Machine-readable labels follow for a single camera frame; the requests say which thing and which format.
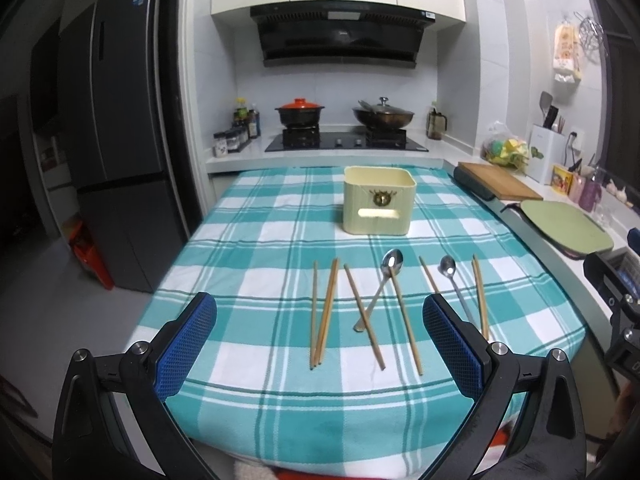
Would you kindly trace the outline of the steel spoon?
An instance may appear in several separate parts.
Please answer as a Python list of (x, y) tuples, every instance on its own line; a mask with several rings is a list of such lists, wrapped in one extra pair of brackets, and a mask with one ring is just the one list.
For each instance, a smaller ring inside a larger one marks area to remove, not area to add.
[(378, 302), (378, 298), (380, 298), (380, 296), (382, 295), (382, 292), (384, 290), (386, 283), (392, 277), (392, 273), (398, 273), (401, 270), (403, 264), (404, 264), (404, 255), (402, 254), (400, 249), (394, 248), (386, 252), (386, 254), (382, 259), (382, 263), (380, 265), (380, 268), (382, 271), (382, 281), (378, 285), (378, 289), (373, 295), (370, 301), (370, 304), (367, 306), (367, 309), (364, 310), (364, 313), (367, 315), (367, 318), (370, 318), (371, 313), (376, 303)]
[(468, 303), (466, 302), (465, 298), (463, 297), (462, 292), (456, 282), (456, 279), (454, 278), (456, 276), (456, 271), (457, 271), (457, 265), (456, 265), (456, 262), (454, 261), (454, 258), (452, 258), (450, 255), (442, 256), (442, 258), (440, 259), (440, 263), (438, 265), (438, 270), (445, 278), (448, 278), (448, 280), (450, 281), (450, 284), (454, 288), (454, 292), (456, 293), (460, 301), (461, 307), (464, 313), (466, 314), (468, 321), (472, 323), (475, 327), (478, 327), (476, 319), (474, 318), (474, 315)]

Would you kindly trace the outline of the wooden chopstick crossing spoon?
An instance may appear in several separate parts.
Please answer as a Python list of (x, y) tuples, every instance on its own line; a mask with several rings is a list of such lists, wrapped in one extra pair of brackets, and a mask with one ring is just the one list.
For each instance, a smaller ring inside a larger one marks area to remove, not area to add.
[(370, 341), (370, 345), (373, 351), (373, 354), (375, 356), (376, 362), (378, 362), (378, 367), (380, 368), (380, 370), (385, 370), (386, 369), (386, 365), (385, 365), (385, 361), (384, 358), (382, 356), (382, 352), (380, 349), (380, 346), (378, 345), (378, 340), (376, 339), (375, 336), (375, 332), (371, 326), (371, 323), (369, 321), (369, 318), (367, 316), (366, 313), (366, 309), (363, 307), (363, 303), (362, 300), (360, 298), (359, 292), (358, 292), (358, 288), (356, 285), (356, 282), (354, 280), (354, 278), (352, 277), (352, 271), (350, 270), (350, 267), (347, 263), (344, 263), (344, 270), (349, 282), (349, 286), (352, 289), (352, 294), (354, 295), (355, 301), (356, 301), (356, 305), (358, 307), (359, 313), (360, 313), (360, 321), (363, 324), (364, 330), (366, 331), (368, 337), (369, 337), (369, 341)]

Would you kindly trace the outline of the wooden chopstick short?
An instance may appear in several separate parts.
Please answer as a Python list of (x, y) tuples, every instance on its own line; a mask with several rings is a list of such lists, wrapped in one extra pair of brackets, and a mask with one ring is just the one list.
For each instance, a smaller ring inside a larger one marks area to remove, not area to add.
[(439, 288), (438, 288), (438, 286), (437, 286), (437, 284), (436, 284), (436, 282), (435, 282), (435, 280), (433, 278), (433, 275), (431, 274), (430, 269), (428, 268), (426, 262), (424, 261), (424, 259), (421, 256), (419, 256), (419, 262), (420, 262), (420, 265), (422, 266), (422, 270), (424, 271), (424, 274), (425, 274), (425, 276), (427, 278), (427, 281), (431, 285), (431, 289), (433, 291), (433, 294), (440, 294)]

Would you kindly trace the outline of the green cutting board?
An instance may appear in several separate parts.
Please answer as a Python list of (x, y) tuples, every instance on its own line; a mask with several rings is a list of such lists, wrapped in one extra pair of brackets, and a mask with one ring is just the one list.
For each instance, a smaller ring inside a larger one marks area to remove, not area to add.
[(525, 219), (557, 250), (574, 260), (604, 254), (614, 248), (610, 234), (585, 211), (554, 200), (522, 200), (503, 207)]

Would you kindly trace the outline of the purple cup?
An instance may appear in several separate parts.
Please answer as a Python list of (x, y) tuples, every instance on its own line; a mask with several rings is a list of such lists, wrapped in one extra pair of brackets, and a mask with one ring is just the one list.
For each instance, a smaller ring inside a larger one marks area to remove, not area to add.
[(600, 203), (601, 196), (602, 186), (600, 183), (593, 179), (585, 180), (578, 205), (585, 212), (593, 212), (594, 207)]

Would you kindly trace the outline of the yellow small box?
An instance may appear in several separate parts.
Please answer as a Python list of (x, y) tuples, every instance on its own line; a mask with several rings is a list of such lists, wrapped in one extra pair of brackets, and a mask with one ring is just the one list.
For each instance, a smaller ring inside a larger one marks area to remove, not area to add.
[(552, 167), (550, 185), (553, 191), (567, 196), (570, 194), (572, 182), (573, 173), (570, 170), (561, 165), (554, 165)]

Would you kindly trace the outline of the white utensil caddy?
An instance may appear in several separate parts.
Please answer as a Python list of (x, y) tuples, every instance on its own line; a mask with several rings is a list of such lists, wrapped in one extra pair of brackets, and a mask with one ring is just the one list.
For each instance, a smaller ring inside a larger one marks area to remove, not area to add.
[(541, 91), (539, 108), (542, 123), (533, 124), (530, 132), (528, 163), (526, 176), (539, 184), (549, 185), (552, 170), (562, 162), (565, 152), (566, 137), (563, 134), (564, 118), (559, 109), (553, 105), (553, 96)]

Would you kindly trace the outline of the wooden cutting board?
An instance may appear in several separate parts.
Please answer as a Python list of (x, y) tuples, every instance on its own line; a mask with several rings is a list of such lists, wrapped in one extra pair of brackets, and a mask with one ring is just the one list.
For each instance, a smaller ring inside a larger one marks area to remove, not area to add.
[(469, 174), (474, 182), (484, 186), (498, 200), (511, 202), (542, 200), (541, 195), (502, 167), (479, 162), (459, 162), (458, 167)]

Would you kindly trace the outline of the black mat roll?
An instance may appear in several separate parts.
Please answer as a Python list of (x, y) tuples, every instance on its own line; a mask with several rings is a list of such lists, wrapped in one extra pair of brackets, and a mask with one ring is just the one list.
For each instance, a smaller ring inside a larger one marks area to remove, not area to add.
[(471, 174), (469, 170), (461, 166), (454, 168), (454, 180), (462, 188), (466, 188), (482, 200), (493, 200), (495, 198), (495, 194), (484, 183), (480, 182), (474, 174)]

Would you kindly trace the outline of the plastic bag with sponges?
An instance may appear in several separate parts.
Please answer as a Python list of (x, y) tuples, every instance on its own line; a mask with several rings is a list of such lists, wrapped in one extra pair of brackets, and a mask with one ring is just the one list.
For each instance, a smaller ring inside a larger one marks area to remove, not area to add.
[(529, 147), (503, 122), (493, 122), (480, 147), (480, 157), (490, 164), (524, 172), (529, 160)]

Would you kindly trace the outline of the red bin on floor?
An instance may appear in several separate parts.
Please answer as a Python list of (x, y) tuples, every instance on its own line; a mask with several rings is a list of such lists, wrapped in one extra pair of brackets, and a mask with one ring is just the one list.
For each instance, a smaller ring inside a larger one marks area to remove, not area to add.
[(68, 244), (76, 259), (87, 272), (92, 274), (105, 289), (114, 288), (114, 281), (108, 273), (99, 249), (81, 220), (74, 225), (72, 232), (70, 232)]

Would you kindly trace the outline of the hanging bag dispenser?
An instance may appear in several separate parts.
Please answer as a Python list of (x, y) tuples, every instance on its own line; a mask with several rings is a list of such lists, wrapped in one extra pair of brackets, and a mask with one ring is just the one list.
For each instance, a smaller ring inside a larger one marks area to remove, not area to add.
[(580, 69), (579, 35), (575, 25), (562, 22), (554, 32), (552, 70), (554, 79), (563, 84), (578, 84)]

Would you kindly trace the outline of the dark glass kettle jar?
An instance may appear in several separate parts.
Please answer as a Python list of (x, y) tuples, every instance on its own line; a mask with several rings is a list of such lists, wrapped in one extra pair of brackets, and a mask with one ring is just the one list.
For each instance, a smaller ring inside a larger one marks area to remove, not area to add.
[(433, 101), (430, 112), (427, 115), (427, 137), (432, 140), (442, 140), (447, 128), (447, 117), (439, 110), (437, 102)]

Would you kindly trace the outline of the teal plaid tablecloth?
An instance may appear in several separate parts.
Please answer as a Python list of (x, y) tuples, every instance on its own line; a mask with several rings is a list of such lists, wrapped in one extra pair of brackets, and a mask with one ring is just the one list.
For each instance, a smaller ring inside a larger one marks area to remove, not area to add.
[(574, 356), (585, 322), (496, 216), (441, 169), (412, 168), (401, 236), (343, 230), (340, 167), (243, 172), (145, 308), (149, 340), (198, 292), (217, 322), (168, 408), (192, 439), (274, 468), (403, 479), (471, 407), (422, 321), (438, 290), (462, 318), (486, 292), (491, 337)]

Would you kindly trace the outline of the cream utensil holder box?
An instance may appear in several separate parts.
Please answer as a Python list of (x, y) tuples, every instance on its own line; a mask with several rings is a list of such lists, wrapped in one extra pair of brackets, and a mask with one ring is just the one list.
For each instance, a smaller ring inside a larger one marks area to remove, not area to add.
[(397, 167), (344, 169), (343, 229), (352, 235), (406, 235), (416, 199), (416, 180)]

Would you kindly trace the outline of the dark wok with lid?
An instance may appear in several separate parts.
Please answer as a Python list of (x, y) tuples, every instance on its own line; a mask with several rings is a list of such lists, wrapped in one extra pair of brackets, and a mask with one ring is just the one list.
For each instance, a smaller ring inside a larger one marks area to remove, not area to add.
[(412, 122), (414, 117), (413, 112), (388, 104), (385, 96), (381, 96), (380, 102), (374, 105), (359, 101), (352, 112), (361, 125), (384, 130), (403, 129)]

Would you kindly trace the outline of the spice jar rack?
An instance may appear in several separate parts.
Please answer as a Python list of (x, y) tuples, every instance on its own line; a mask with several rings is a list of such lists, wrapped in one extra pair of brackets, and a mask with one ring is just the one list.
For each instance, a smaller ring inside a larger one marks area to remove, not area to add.
[(250, 137), (245, 127), (234, 126), (226, 131), (213, 134), (213, 154), (221, 158), (232, 153), (239, 153), (250, 144)]

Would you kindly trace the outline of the black gas cooktop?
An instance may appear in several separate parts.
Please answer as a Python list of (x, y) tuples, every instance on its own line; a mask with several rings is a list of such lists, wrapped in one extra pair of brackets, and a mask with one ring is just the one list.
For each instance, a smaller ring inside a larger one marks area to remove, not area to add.
[(427, 152), (411, 140), (405, 130), (378, 131), (355, 128), (349, 131), (326, 131), (318, 127), (284, 129), (267, 146), (267, 153), (315, 150), (386, 150)]

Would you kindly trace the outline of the black pot orange lid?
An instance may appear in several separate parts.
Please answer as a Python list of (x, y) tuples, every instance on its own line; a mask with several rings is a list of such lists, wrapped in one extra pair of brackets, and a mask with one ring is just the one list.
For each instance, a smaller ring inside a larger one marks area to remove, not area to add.
[(311, 128), (319, 125), (322, 105), (311, 103), (304, 98), (276, 108), (280, 123), (285, 128)]

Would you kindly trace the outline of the sauce bottles group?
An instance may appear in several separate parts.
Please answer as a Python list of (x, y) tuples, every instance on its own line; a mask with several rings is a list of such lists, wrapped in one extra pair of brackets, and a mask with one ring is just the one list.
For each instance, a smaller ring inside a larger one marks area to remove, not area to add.
[(235, 99), (233, 121), (238, 126), (243, 125), (251, 139), (257, 139), (262, 135), (258, 107), (256, 104), (248, 104), (245, 98)]

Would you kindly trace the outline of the black refrigerator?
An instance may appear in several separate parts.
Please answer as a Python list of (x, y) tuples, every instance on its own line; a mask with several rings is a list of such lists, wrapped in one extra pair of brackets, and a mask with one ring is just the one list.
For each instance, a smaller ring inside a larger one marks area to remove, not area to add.
[(121, 288), (154, 292), (201, 220), (178, 67), (178, 0), (62, 0), (32, 50), (35, 123)]

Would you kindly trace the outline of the black range hood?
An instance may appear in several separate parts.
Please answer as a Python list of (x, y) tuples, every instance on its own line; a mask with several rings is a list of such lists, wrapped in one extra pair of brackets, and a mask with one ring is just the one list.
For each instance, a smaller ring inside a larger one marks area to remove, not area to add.
[(267, 67), (367, 64), (413, 68), (428, 11), (349, 0), (300, 0), (250, 7)]

